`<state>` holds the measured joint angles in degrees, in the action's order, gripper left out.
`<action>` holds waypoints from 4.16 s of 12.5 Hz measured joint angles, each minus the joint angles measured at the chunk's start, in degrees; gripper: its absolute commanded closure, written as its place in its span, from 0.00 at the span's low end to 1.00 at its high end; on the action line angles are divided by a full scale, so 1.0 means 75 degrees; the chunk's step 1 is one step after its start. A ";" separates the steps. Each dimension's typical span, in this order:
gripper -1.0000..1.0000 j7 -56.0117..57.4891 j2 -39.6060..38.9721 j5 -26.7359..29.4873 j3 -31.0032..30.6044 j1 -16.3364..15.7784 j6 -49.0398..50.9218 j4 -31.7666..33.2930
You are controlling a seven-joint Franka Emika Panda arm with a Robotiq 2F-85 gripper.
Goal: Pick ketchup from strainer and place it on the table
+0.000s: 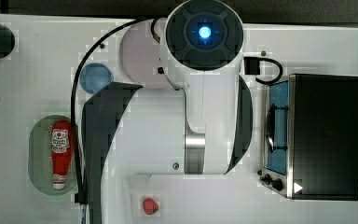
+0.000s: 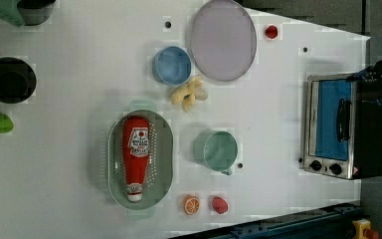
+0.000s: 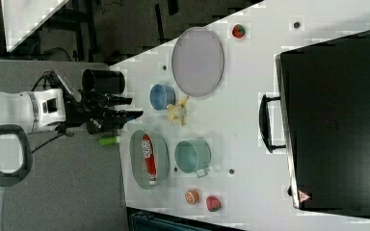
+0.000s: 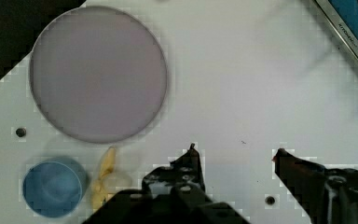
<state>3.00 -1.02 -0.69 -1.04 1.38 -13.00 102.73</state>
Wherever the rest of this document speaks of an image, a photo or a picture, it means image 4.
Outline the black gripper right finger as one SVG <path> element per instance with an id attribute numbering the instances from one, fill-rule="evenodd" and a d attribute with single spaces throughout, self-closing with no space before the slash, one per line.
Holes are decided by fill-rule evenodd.
<path id="1" fill-rule="evenodd" d="M 310 217 L 311 224 L 358 224 L 358 170 L 327 168 L 280 148 L 275 174 Z"/>

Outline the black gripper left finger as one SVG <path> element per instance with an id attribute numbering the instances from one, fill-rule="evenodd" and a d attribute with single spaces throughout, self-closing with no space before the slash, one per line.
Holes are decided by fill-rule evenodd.
<path id="1" fill-rule="evenodd" d="M 83 224 L 249 224 L 229 204 L 205 192 L 200 154 L 194 145 L 146 175 L 140 189 L 125 189 Z"/>

